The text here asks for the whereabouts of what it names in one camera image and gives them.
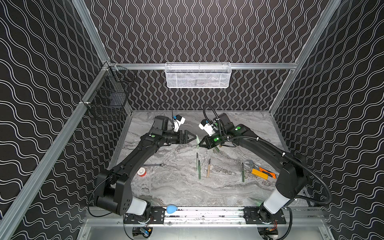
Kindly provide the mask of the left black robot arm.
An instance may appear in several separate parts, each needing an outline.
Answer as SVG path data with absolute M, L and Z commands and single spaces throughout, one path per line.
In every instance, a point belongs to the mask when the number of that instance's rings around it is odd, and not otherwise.
M 133 178 L 161 147 L 188 144 L 197 138 L 188 130 L 169 130 L 169 120 L 165 116 L 156 116 L 151 129 L 140 137 L 136 148 L 120 164 L 98 174 L 97 186 L 92 193 L 96 207 L 119 216 L 132 214 L 149 217 L 150 203 L 133 196 Z

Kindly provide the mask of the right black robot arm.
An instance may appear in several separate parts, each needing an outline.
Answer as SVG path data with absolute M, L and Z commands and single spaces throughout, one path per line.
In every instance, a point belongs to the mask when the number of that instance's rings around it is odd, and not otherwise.
M 275 190 L 260 206 L 263 212 L 274 215 L 294 199 L 303 199 L 318 205 L 327 205 L 332 201 L 330 188 L 308 167 L 305 157 L 295 156 L 278 148 L 243 124 L 234 125 L 227 114 L 218 115 L 214 112 L 215 118 L 211 120 L 206 114 L 207 109 L 214 108 L 209 104 L 203 106 L 204 119 L 201 126 L 207 135 L 199 144 L 201 148 L 213 149 L 225 143 L 232 143 L 234 147 L 251 151 L 278 173 Z M 326 191 L 324 200 L 300 195 L 309 182 L 309 176 L 313 176 L 323 186 Z

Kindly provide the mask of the tan pen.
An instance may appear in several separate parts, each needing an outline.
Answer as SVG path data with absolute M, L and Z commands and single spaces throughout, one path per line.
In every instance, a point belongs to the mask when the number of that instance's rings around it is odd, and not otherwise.
M 211 169 L 211 159 L 209 159 L 208 161 L 208 166 L 207 166 L 207 175 L 206 177 L 209 178 L 210 177 L 210 169 Z

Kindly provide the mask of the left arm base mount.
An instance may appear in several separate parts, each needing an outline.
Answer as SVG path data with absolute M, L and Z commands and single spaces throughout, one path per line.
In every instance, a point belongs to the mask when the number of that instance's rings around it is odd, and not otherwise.
M 166 209 L 163 207 L 147 208 L 143 215 L 124 215 L 124 224 L 130 225 L 162 225 L 166 216 Z

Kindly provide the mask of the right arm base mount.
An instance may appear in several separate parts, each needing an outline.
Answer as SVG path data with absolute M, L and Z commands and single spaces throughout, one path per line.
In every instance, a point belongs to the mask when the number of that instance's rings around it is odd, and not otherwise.
M 280 225 L 286 224 L 283 210 L 271 214 L 264 207 L 245 207 L 244 219 L 247 225 Z

